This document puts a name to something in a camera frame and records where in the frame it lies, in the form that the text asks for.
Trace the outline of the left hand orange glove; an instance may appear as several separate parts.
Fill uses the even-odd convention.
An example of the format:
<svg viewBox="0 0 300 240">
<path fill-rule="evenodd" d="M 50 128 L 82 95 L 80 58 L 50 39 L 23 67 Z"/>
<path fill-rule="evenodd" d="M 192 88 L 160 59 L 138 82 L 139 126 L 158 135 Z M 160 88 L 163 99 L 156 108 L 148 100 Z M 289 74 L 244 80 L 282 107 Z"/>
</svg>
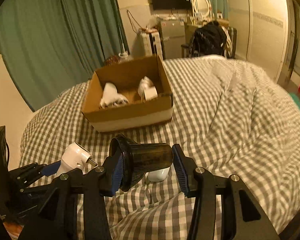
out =
<svg viewBox="0 0 300 240">
<path fill-rule="evenodd" d="M 9 236 L 13 240 L 17 240 L 21 231 L 23 230 L 23 226 L 17 224 L 15 222 L 3 222 L 5 229 L 7 230 Z"/>
</svg>

